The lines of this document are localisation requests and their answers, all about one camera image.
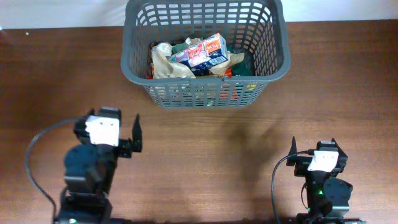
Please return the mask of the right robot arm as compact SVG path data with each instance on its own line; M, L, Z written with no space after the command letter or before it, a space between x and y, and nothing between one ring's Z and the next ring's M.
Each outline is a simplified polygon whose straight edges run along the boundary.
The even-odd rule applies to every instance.
M297 150L292 139L286 165L294 167L294 176L304 177L302 187L306 191L307 212L299 213L295 222L299 224L350 224L362 223L360 219L349 218L349 200L353 186L337 175L344 171L348 156L335 139L317 142L315 149L309 149L306 156Z

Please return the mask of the Kleenex tissue multipack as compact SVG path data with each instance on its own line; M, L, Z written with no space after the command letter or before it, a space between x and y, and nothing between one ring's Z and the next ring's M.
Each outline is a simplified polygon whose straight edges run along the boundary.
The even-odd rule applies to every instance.
M171 62L186 65L194 75L202 76L212 67L229 60L226 41L220 33L173 54Z

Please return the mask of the beige paper pouch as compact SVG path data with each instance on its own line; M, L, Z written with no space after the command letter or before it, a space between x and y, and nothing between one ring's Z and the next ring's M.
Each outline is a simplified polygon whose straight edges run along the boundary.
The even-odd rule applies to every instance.
M184 64L171 62L172 46L167 42L159 43L151 50L153 79L163 78L196 78Z
M216 66L212 67L207 72L205 72L203 75L205 75L208 72L211 72L211 73L213 73L215 75L223 75L225 73L225 71L227 71L227 69L229 67L237 64L238 62L242 62L243 59L244 59L244 54L243 53L232 54L230 51L228 51L228 56L229 56L229 60L227 62L223 62L223 63L221 63L219 65L216 65Z

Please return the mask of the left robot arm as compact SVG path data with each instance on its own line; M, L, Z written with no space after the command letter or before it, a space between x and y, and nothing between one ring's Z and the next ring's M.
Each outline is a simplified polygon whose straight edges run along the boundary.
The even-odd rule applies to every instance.
M56 223L118 224L128 219L111 217L109 192L119 158L141 152L142 129L137 115L132 136L121 139L121 110L102 107L77 119L73 132L80 144L65 155L65 188L60 194Z

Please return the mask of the green Nescafe coffee bag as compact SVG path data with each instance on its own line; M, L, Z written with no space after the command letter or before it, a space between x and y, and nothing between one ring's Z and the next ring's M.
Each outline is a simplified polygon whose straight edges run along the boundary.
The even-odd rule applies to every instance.
M229 67L227 71L225 71L224 76L231 78L232 76L252 76L252 71L254 62L252 61L252 54L247 52L246 49L238 49L234 50L232 46L228 45L227 50L232 54L244 54L244 59L242 62L238 62L237 64Z

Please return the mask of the San Remo spaghetti packet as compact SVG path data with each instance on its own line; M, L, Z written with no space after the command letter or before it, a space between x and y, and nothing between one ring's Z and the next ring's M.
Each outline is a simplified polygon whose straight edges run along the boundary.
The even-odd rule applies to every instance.
M244 90L242 83L199 83L146 85L145 90L158 104L165 107L215 106L237 101Z

